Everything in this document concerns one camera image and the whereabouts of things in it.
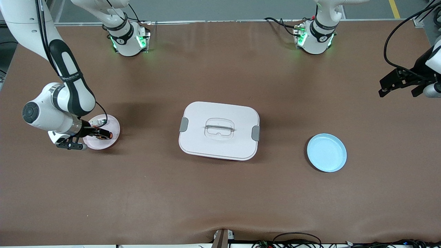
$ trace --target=brown table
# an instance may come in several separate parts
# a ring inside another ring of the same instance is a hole
[[[382,52],[396,25],[343,22],[319,56],[268,23],[157,26],[150,52],[129,58],[98,26],[60,27],[122,125],[105,151],[58,149],[22,120],[24,104],[59,79],[20,46],[0,92],[0,244],[196,243],[218,228],[237,239],[288,231],[324,242],[441,239],[441,101],[412,98],[410,89],[377,93],[392,70]],[[390,59],[411,67],[428,48],[409,23],[391,40]],[[257,110],[256,156],[231,162],[181,151],[180,120],[194,101]],[[322,132],[346,145],[336,173],[305,158],[308,139]]]

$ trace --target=round plate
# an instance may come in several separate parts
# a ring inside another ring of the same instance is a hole
[[[105,119],[106,115],[99,115],[95,116],[94,118],[90,119],[92,120],[99,120],[99,119]],[[88,148],[94,149],[94,150],[102,150],[111,147],[116,140],[118,139],[120,135],[120,123],[118,120],[111,116],[107,115],[107,123],[102,127],[102,129],[105,129],[112,133],[113,137],[111,139],[97,139],[96,137],[92,136],[86,136],[83,138],[83,142],[87,145]]]
[[[311,163],[324,172],[340,170],[346,163],[346,148],[331,134],[322,133],[312,137],[306,151]]]

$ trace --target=gray latch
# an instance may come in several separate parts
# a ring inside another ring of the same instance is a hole
[[[255,141],[259,141],[260,139],[260,127],[254,126],[251,131],[251,138]]]
[[[188,119],[186,117],[182,117],[181,126],[179,127],[179,132],[185,132],[188,128]]]

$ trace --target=light blue plate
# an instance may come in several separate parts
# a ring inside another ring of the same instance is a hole
[[[309,161],[319,170],[335,172],[346,163],[346,148],[334,135],[321,133],[312,137],[307,148]]]

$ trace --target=yellow floor stripe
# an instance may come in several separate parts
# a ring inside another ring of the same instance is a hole
[[[395,19],[400,19],[400,13],[398,12],[398,9],[396,8],[395,0],[389,0],[390,8],[392,9],[393,17]]]

